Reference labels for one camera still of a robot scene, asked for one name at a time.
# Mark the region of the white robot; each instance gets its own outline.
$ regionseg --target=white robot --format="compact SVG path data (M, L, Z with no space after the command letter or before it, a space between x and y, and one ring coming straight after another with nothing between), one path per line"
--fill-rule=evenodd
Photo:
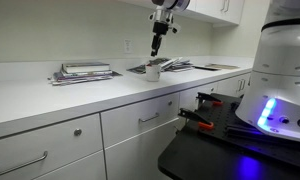
M265 134L300 141L300 0L271 1L236 115Z

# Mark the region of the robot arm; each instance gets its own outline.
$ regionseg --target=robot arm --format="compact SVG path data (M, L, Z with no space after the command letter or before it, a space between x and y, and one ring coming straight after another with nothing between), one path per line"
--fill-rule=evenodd
M150 15L150 20L154 21L151 56L155 57L158 54L162 36L167 35L169 29L172 29L173 33L178 32L178 25L173 22L172 12L187 9L190 0L152 0L152 2L158 5L156 12Z

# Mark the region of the black table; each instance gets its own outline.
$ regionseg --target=black table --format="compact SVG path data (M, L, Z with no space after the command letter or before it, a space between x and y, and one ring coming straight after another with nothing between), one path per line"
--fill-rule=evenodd
M229 96L214 96L228 102L237 100ZM158 168L176 180L300 179L299 168L240 152L236 147L199 135L198 124L193 121L187 123L160 155Z

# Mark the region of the blue light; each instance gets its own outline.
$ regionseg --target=blue light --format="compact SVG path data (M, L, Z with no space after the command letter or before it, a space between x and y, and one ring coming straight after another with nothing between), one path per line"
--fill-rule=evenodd
M272 113L272 110L275 108L276 106L276 99L275 98L271 98L269 99L269 101L267 102L266 106L264 107L262 114L258 120L258 125L262 126L266 123L267 118L269 117L269 115Z

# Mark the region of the drawer handle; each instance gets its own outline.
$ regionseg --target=drawer handle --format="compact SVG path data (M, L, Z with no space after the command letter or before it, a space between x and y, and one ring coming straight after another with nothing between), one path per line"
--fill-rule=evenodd
M14 167L14 168L7 169L7 170L5 170L5 171L1 171L1 172L0 172L0 176L2 176L2 175L4 175L4 174L7 174L7 173L10 173L10 172L12 172L12 171L21 169L21 168L23 168L23 167L29 166L29 165L31 165L31 164L37 163L37 162L39 162L39 161L42 161L42 160L46 159L47 157L48 157L48 151L45 151L45 152L43 153L43 156L40 157L40 158L38 158L38 159L36 159L36 160L32 160L32 161L30 161L30 162L21 164L21 165L19 165L19 166Z
M160 114L159 113L156 113L153 117L151 117L151 118L149 118L149 119L139 119L139 121L140 122L147 122L147 121L150 121L150 120L152 120L152 119L155 119L155 118L157 118L157 117L159 117L160 116Z

